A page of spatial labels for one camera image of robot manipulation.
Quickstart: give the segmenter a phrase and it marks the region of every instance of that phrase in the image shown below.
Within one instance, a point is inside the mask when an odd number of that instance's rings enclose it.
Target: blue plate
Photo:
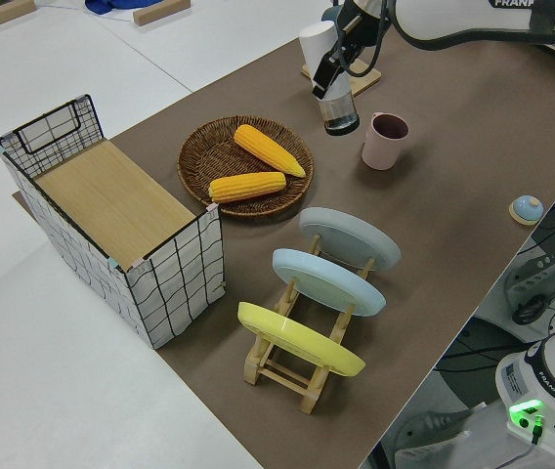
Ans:
[[[274,251],[274,271],[295,289],[334,310],[355,305],[354,316],[373,316],[386,306],[384,296],[353,272],[326,259],[294,249]]]
[[[372,257],[372,270],[387,271],[402,259],[402,251],[384,232],[347,213],[310,207],[299,215],[305,237],[320,235],[320,249],[349,266],[361,269]]]

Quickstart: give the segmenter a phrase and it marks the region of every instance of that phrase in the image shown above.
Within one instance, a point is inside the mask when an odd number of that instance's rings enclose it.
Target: wicker basket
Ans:
[[[212,200],[208,186],[212,180],[241,173],[275,171],[235,143],[234,133],[241,124],[257,128],[290,151],[306,171],[306,176],[286,175],[286,187],[282,191],[221,204],[221,212],[237,217],[275,215],[304,195],[313,176],[313,158],[296,134],[273,120],[236,115],[202,125],[186,139],[180,150],[178,174],[192,196],[209,205]]]

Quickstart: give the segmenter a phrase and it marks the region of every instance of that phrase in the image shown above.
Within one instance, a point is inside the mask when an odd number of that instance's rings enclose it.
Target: corn cob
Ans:
[[[247,173],[213,180],[208,194],[213,202],[226,203],[281,191],[285,187],[286,177],[278,171]]]
[[[236,129],[235,142],[282,173],[298,178],[306,176],[306,171],[291,153],[251,125],[242,124]]]

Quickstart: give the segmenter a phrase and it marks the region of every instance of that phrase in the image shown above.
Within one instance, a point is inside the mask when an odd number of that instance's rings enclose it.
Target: pink cup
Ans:
[[[366,129],[363,161],[373,169],[390,169],[406,146],[407,124],[399,116],[375,112]]]

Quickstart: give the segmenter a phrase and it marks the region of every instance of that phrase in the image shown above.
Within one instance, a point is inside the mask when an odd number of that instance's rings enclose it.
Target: brown tabletop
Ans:
[[[503,43],[424,52],[390,31],[381,81],[355,99],[363,124],[345,137],[325,134],[302,63],[298,43],[287,44],[112,140],[198,213],[176,172],[186,137],[223,116],[271,118],[315,158],[297,208],[351,213],[402,249],[392,271],[369,277],[388,306],[354,318],[343,341],[366,367],[354,378],[330,376],[312,415],[273,381],[243,381],[253,335],[236,319],[239,301],[271,308],[283,291],[272,252],[308,245],[296,212],[223,220],[227,294],[158,351],[263,466],[356,468],[530,235],[511,219],[510,202],[555,200],[555,56]],[[402,116],[411,133],[407,155],[385,172],[360,160],[365,124],[380,110]],[[291,317],[321,332],[335,319],[306,299]]]

